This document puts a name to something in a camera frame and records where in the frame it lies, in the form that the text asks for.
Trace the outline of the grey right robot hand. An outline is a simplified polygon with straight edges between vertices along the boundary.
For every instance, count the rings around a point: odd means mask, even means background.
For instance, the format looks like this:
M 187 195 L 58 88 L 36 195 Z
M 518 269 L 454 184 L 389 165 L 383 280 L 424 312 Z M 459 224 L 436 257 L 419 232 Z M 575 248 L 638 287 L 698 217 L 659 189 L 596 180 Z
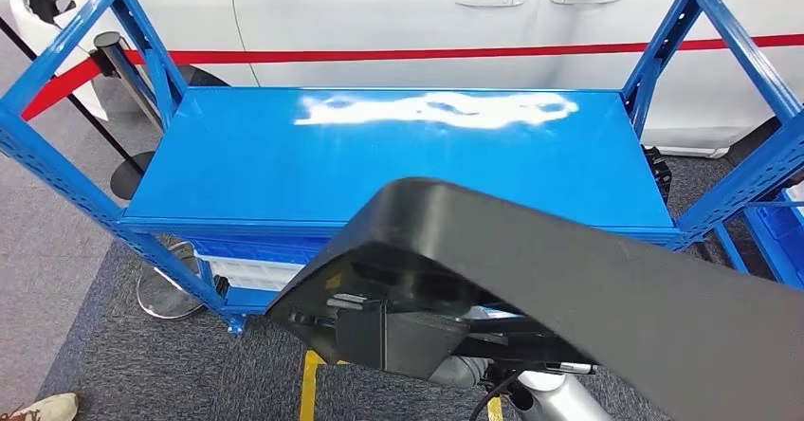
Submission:
M 429 382 L 467 389 L 478 385 L 493 361 L 482 357 L 457 357 L 445 359 L 429 377 Z

